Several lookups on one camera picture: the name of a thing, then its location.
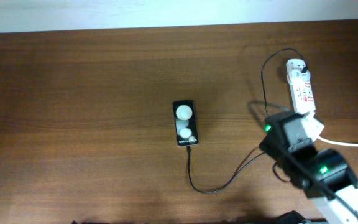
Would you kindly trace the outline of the white power strip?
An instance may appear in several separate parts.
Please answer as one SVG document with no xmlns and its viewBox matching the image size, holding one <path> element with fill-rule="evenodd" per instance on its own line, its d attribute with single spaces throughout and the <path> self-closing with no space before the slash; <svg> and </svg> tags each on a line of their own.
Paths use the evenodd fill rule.
<svg viewBox="0 0 358 224">
<path fill-rule="evenodd" d="M 315 112 L 313 91 L 311 88 L 310 74 L 291 72 L 287 75 L 292 98 L 293 109 L 296 113 L 305 114 Z"/>
</svg>

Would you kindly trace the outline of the black smartphone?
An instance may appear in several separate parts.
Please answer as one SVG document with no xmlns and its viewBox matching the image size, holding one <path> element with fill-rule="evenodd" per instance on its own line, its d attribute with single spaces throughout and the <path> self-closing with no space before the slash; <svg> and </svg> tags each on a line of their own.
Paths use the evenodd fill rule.
<svg viewBox="0 0 358 224">
<path fill-rule="evenodd" d="M 187 147 L 199 144 L 193 100 L 174 101 L 172 105 L 178 146 Z"/>
</svg>

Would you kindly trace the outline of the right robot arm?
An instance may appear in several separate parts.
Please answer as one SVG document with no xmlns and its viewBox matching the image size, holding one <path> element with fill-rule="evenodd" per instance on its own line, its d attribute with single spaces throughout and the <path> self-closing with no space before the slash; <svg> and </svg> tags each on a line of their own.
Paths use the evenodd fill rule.
<svg viewBox="0 0 358 224">
<path fill-rule="evenodd" d="M 318 151 L 324 128 L 311 112 L 285 111 L 265 119 L 259 147 L 304 191 L 328 223 L 358 223 L 358 178 L 335 149 Z"/>
</svg>

